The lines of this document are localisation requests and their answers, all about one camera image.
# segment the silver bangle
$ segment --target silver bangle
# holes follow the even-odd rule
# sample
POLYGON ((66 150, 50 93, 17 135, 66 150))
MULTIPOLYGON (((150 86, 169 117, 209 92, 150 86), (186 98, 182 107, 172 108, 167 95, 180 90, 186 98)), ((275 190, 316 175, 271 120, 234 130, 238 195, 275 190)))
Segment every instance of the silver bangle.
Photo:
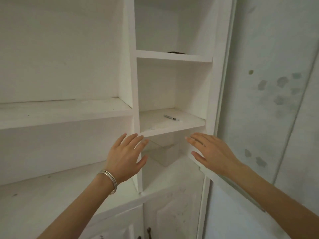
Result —
POLYGON ((111 192, 111 194, 114 194, 117 190, 117 182, 116 182, 114 176, 110 172, 107 172, 105 170, 101 170, 99 173, 107 175, 112 180, 112 182, 114 184, 114 190, 111 192))

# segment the cabinet door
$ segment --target cabinet door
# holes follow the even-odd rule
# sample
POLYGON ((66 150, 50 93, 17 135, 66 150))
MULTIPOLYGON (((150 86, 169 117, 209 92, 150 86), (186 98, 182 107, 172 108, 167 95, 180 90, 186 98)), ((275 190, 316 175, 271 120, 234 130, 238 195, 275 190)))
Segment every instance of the cabinet door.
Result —
POLYGON ((85 228, 80 239, 137 239, 143 237, 143 206, 120 213, 85 228))
POLYGON ((152 239, 196 239, 202 187, 199 181, 146 202, 144 234, 151 228, 152 239))

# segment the forearm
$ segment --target forearm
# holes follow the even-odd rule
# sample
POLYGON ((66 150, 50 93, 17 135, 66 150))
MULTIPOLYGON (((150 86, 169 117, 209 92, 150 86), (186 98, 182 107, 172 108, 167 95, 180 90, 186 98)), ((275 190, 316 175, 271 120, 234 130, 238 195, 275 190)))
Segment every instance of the forearm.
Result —
POLYGON ((291 238, 318 238, 319 217, 248 166, 232 171, 229 178, 253 197, 291 238))
POLYGON ((38 239, 78 238, 113 189, 112 181, 107 176, 98 174, 38 239))

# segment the hand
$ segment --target hand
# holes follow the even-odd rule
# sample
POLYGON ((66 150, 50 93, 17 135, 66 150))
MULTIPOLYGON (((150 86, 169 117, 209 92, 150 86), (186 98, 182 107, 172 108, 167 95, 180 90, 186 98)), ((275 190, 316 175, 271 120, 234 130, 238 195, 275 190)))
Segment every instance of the hand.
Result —
POLYGON ((231 171, 243 166, 227 144, 215 136, 196 132, 185 139, 204 156, 193 151, 195 159, 216 174, 229 177, 231 171))
POLYGON ((103 168, 103 170, 110 172, 114 176, 118 185, 136 175, 147 161, 147 155, 145 155, 136 163, 139 154, 148 144, 148 139, 138 145, 143 136, 138 137, 137 133, 135 133, 124 140, 125 137, 126 133, 114 143, 103 168))

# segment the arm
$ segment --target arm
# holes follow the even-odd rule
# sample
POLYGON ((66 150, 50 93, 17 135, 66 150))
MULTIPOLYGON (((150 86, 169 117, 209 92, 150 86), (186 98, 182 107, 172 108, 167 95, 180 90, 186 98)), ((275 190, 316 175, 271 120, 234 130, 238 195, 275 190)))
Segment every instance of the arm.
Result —
MULTIPOLYGON (((147 156, 137 162, 148 140, 138 143, 143 136, 133 134, 125 140, 123 134, 111 148, 103 170, 110 172, 120 184, 146 164, 147 156)), ((97 174, 75 201, 38 237, 38 239, 78 238, 103 201, 113 191, 114 185, 105 174, 97 174)))
POLYGON ((203 133, 186 140, 203 154, 192 152, 197 161, 238 184, 291 238, 319 238, 319 217, 242 164, 222 140, 203 133))

